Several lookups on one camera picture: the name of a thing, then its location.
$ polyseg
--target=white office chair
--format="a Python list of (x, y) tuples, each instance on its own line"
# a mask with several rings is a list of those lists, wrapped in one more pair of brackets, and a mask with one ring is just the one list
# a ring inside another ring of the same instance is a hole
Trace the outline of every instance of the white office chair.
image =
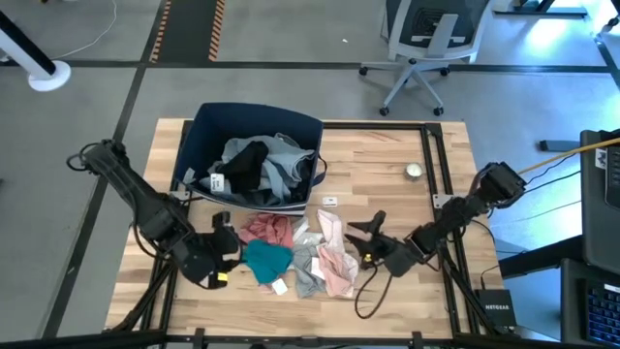
[[(395, 16), (392, 16), (393, 20), (390, 20), (390, 1), (387, 0), (387, 15), (384, 17), (384, 26), (387, 26), (389, 32), (387, 56), (389, 62), (361, 63), (359, 74), (366, 76), (368, 69), (403, 71), (379, 109), (382, 116), (388, 115), (389, 102), (409, 78), (414, 79), (435, 99), (437, 108), (433, 112), (439, 116), (444, 113), (444, 103), (420, 72), (440, 69), (441, 75), (445, 77), (450, 73), (448, 65), (452, 60), (461, 59), (467, 63), (476, 60), (482, 32), (492, 17), (491, 11), (495, 0), (414, 0), (414, 7), (412, 7), (412, 0), (401, 0), (397, 5)], [(442, 3), (447, 6), (458, 5), (458, 9), (454, 12), (461, 14), (451, 13), (450, 11), (454, 9), (438, 9)], [(459, 25), (459, 30), (455, 30), (459, 16), (468, 16), (467, 20), (461, 18), (460, 24), (465, 21), (465, 27), (472, 29), (471, 33), (463, 34), (462, 25)], [(403, 32), (405, 23), (408, 24), (409, 30)], [(406, 62), (397, 62), (403, 57)]]

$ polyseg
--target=gray floor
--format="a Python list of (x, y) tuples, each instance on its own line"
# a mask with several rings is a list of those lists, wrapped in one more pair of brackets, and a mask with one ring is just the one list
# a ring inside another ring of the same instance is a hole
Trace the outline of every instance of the gray floor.
[[(112, 30), (72, 58), (140, 58), (159, 1), (116, 1), (118, 20)], [(110, 1), (95, 0), (52, 0), (45, 6), (2, 0), (0, 7), (50, 56), (92, 41), (109, 24), (112, 9)], [(380, 8), (380, 1), (370, 0), (229, 0), (218, 60), (383, 60)], [(496, 17), (477, 64), (602, 66), (593, 40), (601, 18)], [(616, 59), (618, 38), (614, 31), (603, 35)], [(28, 88), (19, 68), (0, 68), (0, 85), (8, 86), (0, 93), (0, 177), (5, 179), (0, 234), (8, 237), (0, 245), (0, 341), (40, 333), (94, 182), (67, 170), (64, 159), (85, 143), (111, 136), (133, 72), (74, 69), (67, 86), (39, 94)], [(608, 74), (428, 76), (445, 102), (442, 120), (467, 123), (478, 167), (505, 160), (521, 169), (549, 156), (534, 148), (535, 141), (577, 140), (583, 129), (617, 128), (620, 92)], [(355, 70), (149, 69), (124, 143), (141, 172), (157, 118), (192, 117), (201, 103), (213, 101), (265, 103), (321, 119), (382, 119), (376, 110), (393, 82), (389, 73), (371, 72), (361, 79)], [(437, 119), (430, 100), (416, 87), (398, 95), (390, 109), (389, 119)], [(539, 182), (574, 171), (576, 157), (565, 165)], [(532, 193), (494, 214), (495, 236), (529, 249), (579, 234), (579, 205), (519, 221), (578, 197), (577, 177)], [(129, 221), (129, 209), (108, 190), (60, 334), (96, 333), (103, 326)], [(521, 307), (519, 322), (557, 337), (557, 324), (550, 320), (557, 304), (539, 297), (531, 280), (507, 285), (520, 300), (515, 303), (546, 304), (546, 315), (531, 311), (542, 305)], [(547, 283), (538, 289), (552, 289), (553, 280), (537, 276), (537, 283)]]

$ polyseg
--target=pink cloth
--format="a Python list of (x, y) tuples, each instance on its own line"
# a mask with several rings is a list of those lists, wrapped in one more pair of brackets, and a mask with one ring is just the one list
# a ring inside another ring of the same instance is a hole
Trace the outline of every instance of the pink cloth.
[(289, 217), (270, 213), (257, 214), (241, 227), (239, 238), (245, 242), (261, 239), (270, 244), (293, 248), (293, 228)]
[(342, 221), (333, 213), (319, 209), (319, 223), (326, 243), (319, 246), (319, 269), (325, 276), (325, 287), (330, 297), (352, 297), (358, 264), (345, 252), (342, 239)]

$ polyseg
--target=wooden table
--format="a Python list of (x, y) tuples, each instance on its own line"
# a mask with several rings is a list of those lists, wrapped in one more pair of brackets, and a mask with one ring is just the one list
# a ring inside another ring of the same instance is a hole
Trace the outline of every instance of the wooden table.
[[(157, 124), (144, 172), (144, 178), (156, 190), (167, 192), (170, 188), (183, 123), (183, 119), (160, 119)], [(442, 122), (441, 127), (454, 192), (465, 193), (476, 173), (465, 124)], [(434, 142), (431, 150), (435, 176), (443, 193)], [(328, 173), (325, 181), (312, 191), (307, 208), (312, 231), (320, 231), (316, 211), (324, 196), (338, 198), (338, 207), (325, 209), (337, 213), (343, 221), (367, 221), (377, 210), (384, 210), (387, 219), (383, 231), (393, 237), (403, 238), (418, 225), (433, 220), (428, 181), (423, 177), (412, 182), (403, 175), (406, 164), (424, 164), (419, 131), (325, 129), (321, 153), (328, 162)], [(191, 204), (190, 221), (197, 232), (210, 232), (211, 215), (223, 209), (232, 211), (235, 227), (240, 227), (249, 213), (198, 201)], [(486, 223), (484, 217), (479, 217), (479, 221)], [(493, 241), (484, 228), (472, 224), (463, 244), (476, 288), (480, 286), (481, 272), (498, 264)], [(358, 258), (353, 246), (346, 245)], [(431, 263), (437, 266), (436, 258)], [(153, 261), (140, 252), (129, 234), (107, 327), (120, 322), (138, 301), (148, 285), (152, 265)], [(370, 272), (360, 271), (356, 289)], [(388, 271), (380, 268), (360, 298), (360, 312), (366, 313), (374, 306), (387, 278)], [(283, 296), (261, 293), (246, 266), (233, 270), (229, 280), (228, 287), (207, 291), (177, 277), (168, 333), (193, 334), (196, 328), (205, 328), (209, 335), (226, 336), (411, 338), (412, 331), (420, 331), (424, 338), (452, 337), (443, 276), (427, 266), (416, 265), (403, 277), (394, 278), (386, 300), (369, 320), (357, 318), (353, 299), (330, 298), (327, 294), (298, 299), (292, 270), (285, 276), (289, 292)], [(498, 269), (487, 272), (484, 281), (488, 288), (503, 287)], [(159, 323), (162, 293), (156, 300), (153, 326)], [(456, 287), (455, 294), (461, 331), (467, 332), (464, 300)]]

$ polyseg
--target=black cloth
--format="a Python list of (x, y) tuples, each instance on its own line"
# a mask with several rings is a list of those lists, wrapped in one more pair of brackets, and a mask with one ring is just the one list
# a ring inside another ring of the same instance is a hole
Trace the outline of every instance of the black cloth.
[(251, 142), (231, 161), (217, 169), (231, 183), (234, 194), (256, 190), (261, 184), (263, 161), (269, 148), (263, 142)]

